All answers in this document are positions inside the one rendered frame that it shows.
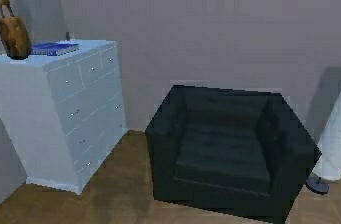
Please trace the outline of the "blue book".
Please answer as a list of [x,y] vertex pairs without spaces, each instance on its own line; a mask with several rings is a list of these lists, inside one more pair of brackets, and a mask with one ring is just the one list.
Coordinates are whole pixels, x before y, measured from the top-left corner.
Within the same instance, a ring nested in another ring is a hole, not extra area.
[[40,43],[32,47],[32,55],[60,56],[78,49],[78,44],[56,42]]

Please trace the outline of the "white chest of drawers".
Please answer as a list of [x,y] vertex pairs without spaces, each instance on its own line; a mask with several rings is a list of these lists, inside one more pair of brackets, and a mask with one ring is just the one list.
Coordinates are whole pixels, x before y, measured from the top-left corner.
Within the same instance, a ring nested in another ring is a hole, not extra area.
[[61,56],[0,55],[0,118],[28,184],[80,194],[126,133],[115,41]]

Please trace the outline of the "brown wooden sculpture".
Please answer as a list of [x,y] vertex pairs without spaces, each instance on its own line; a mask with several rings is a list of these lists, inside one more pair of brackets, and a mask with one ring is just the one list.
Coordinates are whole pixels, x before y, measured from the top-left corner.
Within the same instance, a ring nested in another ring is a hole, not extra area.
[[23,20],[14,15],[10,0],[0,0],[0,40],[10,59],[25,60],[32,53],[29,33]]

